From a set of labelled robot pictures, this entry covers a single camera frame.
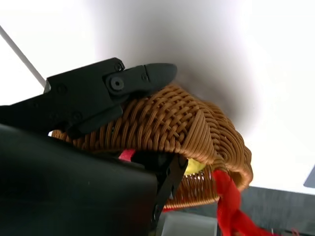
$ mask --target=red fabric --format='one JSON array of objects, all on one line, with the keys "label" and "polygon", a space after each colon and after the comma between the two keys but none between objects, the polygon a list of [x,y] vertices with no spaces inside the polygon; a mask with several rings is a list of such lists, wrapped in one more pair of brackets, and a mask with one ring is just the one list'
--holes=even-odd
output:
[{"label": "red fabric", "polygon": [[231,177],[223,171],[214,171],[218,201],[218,224],[224,236],[239,232],[243,236],[272,236],[273,234],[257,227],[243,212],[239,210],[241,194]]}]

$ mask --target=metal rod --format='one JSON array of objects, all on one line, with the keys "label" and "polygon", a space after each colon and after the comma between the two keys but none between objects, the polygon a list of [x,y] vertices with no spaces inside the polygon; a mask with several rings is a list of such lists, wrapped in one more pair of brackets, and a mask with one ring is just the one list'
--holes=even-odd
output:
[{"label": "metal rod", "polygon": [[45,87],[46,80],[40,75],[40,73],[35,69],[32,63],[27,59],[27,57],[22,53],[19,47],[13,42],[10,36],[4,31],[4,29],[0,26],[0,35],[7,42],[7,44],[11,47],[11,49],[15,52],[15,54],[19,57],[19,59],[24,63],[24,65],[29,69],[29,71],[35,76],[38,82]]}]

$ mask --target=wicker basket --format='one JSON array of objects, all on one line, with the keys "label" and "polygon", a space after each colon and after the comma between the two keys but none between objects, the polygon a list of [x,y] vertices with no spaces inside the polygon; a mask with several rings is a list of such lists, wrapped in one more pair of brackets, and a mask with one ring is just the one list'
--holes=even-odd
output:
[{"label": "wicker basket", "polygon": [[122,117],[83,138],[71,140],[60,131],[54,131],[53,136],[91,152],[165,151],[205,164],[202,171],[184,176],[175,198],[168,201],[165,209],[218,200],[211,178],[214,170],[228,172],[239,190],[251,182],[251,152],[216,105],[169,85],[151,97],[124,104],[123,110]]}]

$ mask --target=white backdrop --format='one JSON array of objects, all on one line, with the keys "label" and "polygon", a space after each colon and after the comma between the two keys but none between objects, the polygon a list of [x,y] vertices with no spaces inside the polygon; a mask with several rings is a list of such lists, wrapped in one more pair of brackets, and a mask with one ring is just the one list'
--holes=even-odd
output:
[{"label": "white backdrop", "polygon": [[[253,186],[315,194],[315,1],[0,0],[0,25],[41,75],[118,57],[172,62],[252,151]],[[0,104],[42,88],[0,39]]]}]

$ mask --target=black mechanical arm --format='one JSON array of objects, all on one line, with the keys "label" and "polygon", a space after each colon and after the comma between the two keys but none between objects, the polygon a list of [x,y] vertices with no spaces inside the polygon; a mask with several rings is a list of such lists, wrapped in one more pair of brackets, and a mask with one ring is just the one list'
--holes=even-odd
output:
[{"label": "black mechanical arm", "polygon": [[124,162],[47,134],[88,134],[121,116],[122,103],[162,89],[176,72],[167,63],[125,70],[113,58],[50,77],[43,95],[0,106],[0,235],[146,236],[154,230],[187,160],[139,151]]}]

